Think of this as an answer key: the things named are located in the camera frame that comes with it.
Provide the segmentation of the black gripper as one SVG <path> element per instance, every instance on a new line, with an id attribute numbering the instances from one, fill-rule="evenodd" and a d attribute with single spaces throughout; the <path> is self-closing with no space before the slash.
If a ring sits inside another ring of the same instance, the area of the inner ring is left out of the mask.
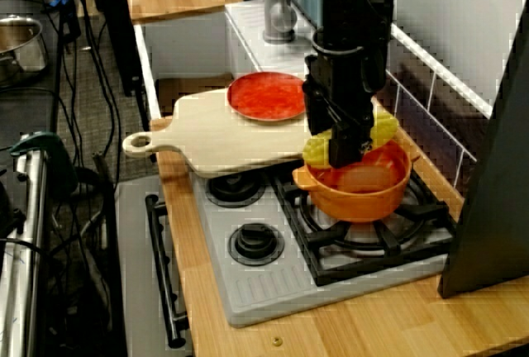
<path id="1" fill-rule="evenodd" d="M 385 85 L 385 57 L 379 49 L 350 54 L 318 53 L 305 59 L 303 83 L 308 127 L 312 134 L 331 128 L 328 161 L 340 169 L 371 150 L 372 97 Z"/>

